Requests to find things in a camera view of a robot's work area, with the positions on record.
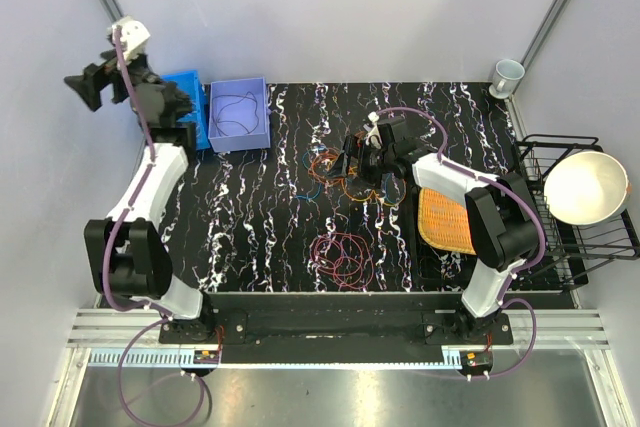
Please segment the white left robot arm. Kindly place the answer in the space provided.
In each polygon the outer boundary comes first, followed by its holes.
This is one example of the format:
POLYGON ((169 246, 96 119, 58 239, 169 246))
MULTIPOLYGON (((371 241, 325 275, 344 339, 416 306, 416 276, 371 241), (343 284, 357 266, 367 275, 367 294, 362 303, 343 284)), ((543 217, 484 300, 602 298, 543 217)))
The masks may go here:
POLYGON ((203 296, 174 273, 159 234, 161 216, 173 189, 196 153, 196 124, 190 119, 191 97, 174 81, 153 72, 141 54, 119 69, 114 50, 102 53, 102 63, 89 64, 82 74, 64 82, 89 109, 102 105, 101 92, 110 86, 120 103, 131 93, 141 104, 138 121, 150 136, 141 165, 119 202, 103 219, 84 228, 84 241, 96 291, 116 310, 122 300, 149 306, 181 320, 181 331, 196 343, 215 333, 216 319, 203 309, 203 296))

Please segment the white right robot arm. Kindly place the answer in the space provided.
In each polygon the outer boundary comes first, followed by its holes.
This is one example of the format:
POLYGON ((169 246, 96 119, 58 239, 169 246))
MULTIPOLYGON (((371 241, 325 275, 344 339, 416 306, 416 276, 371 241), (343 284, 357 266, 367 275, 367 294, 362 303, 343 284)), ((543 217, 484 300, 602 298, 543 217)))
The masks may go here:
POLYGON ((461 219, 468 252, 476 259, 460 305, 447 326, 466 343, 486 336, 505 308, 504 297, 518 274, 538 264, 546 235, 526 181, 516 173, 503 176, 465 167, 409 135, 401 117, 369 116, 370 125, 346 137, 327 176, 343 180, 355 175, 378 188, 391 174, 419 189, 437 194, 447 206, 437 207, 443 229, 461 219))

